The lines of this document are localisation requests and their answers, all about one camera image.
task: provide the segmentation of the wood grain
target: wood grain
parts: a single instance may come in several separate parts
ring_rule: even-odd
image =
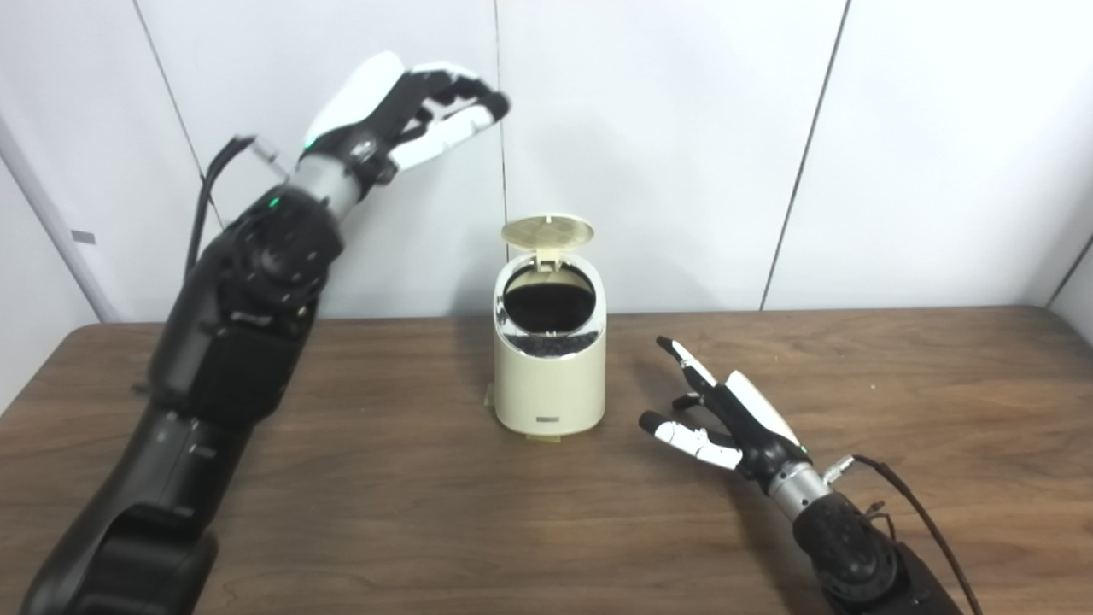
[[[79,330],[0,417],[0,612],[118,459],[157,332]],[[749,375],[818,464],[895,466],[986,613],[1089,613],[1093,351],[1032,307],[612,317],[607,416],[561,445],[483,407],[486,321],[324,322],[216,519],[199,612],[827,613],[753,485],[637,428],[684,390],[657,334]],[[886,500],[956,591],[879,477],[841,487]]]

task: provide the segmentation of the trash can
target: trash can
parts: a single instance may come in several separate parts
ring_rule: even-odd
[[[551,214],[509,222],[502,237],[526,250],[494,285],[493,403],[519,434],[568,436],[603,417],[607,298],[590,262],[572,253],[592,226]]]

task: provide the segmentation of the lid hinge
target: lid hinge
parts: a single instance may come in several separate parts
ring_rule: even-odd
[[[536,270],[540,273],[557,271],[562,268],[562,251],[540,248],[536,250]]]

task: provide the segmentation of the white wall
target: white wall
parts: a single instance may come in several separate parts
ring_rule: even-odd
[[[508,217],[576,213],[612,312],[756,310],[842,0],[500,0]]]
[[[855,2],[766,307],[1044,305],[1093,229],[1090,23]]]
[[[0,161],[0,413],[72,330],[97,322]]]
[[[0,2],[0,118],[36,206],[110,320],[162,320],[183,275],[199,176],[130,2]]]
[[[1093,250],[1085,257],[1067,280],[1059,295],[1051,301],[1051,311],[1062,317],[1070,327],[1078,330],[1086,342],[1093,344]]]
[[[8,2],[0,146],[55,235],[97,235],[64,245],[108,318],[162,320],[198,163],[249,131],[291,161],[342,79],[391,48],[480,71],[513,113],[355,212],[328,317],[484,311],[500,226],[544,211],[593,222],[583,253],[615,312],[751,310],[764,293],[767,309],[1045,304],[1093,232],[1093,8],[854,3],[787,222],[844,7]],[[225,220],[275,180],[237,164]]]

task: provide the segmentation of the metal connector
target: metal connector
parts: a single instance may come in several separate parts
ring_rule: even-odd
[[[850,470],[851,465],[854,465],[854,456],[846,456],[845,458],[838,460],[823,473],[823,482],[831,485],[832,483],[838,481],[843,477],[843,474],[845,474],[847,470]]]
[[[250,146],[248,149],[261,158],[261,161],[270,167],[270,170],[280,175],[282,179],[289,178],[289,172],[277,162],[277,157],[280,153],[277,151],[277,147],[273,146],[273,143],[270,143],[259,135],[255,137],[255,140],[250,142]]]

